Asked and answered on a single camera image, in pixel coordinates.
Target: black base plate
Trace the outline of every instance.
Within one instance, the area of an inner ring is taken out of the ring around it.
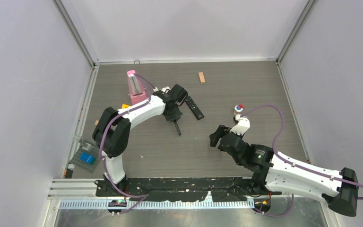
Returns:
[[[97,180],[96,185],[97,197],[121,196],[108,180]],[[118,186],[132,195],[148,194],[146,201],[202,201],[208,192],[214,202],[245,201],[247,195],[258,195],[252,189],[252,180],[242,177],[124,178]]]

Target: small wooden block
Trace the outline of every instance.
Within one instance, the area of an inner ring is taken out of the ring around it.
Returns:
[[[201,81],[201,84],[205,84],[204,73],[199,72],[198,75],[199,75],[199,80]]]

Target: blue object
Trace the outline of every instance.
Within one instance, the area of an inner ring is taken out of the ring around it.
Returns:
[[[88,164],[92,165],[95,161],[95,158],[87,153],[83,153],[80,155],[80,160],[87,162]]]

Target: pink object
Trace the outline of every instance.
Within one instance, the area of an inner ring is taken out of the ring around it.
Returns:
[[[130,70],[130,71],[127,72],[127,83],[129,84],[129,93],[130,93],[130,98],[131,98],[131,105],[135,105],[137,103],[140,103],[140,102],[148,99],[148,95],[145,93],[144,86],[140,82],[139,79],[137,79],[137,81],[138,81],[138,85],[140,86],[141,93],[134,95],[133,86],[131,85],[132,81],[129,79],[129,75],[132,75],[132,74],[135,74],[135,73],[136,73],[135,70]]]

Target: pink bottle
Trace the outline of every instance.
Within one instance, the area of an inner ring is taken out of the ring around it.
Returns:
[[[131,105],[135,105],[148,99],[148,95],[144,89],[143,84],[134,75],[135,70],[130,70],[127,72],[127,82],[129,84],[129,93],[131,98]]]

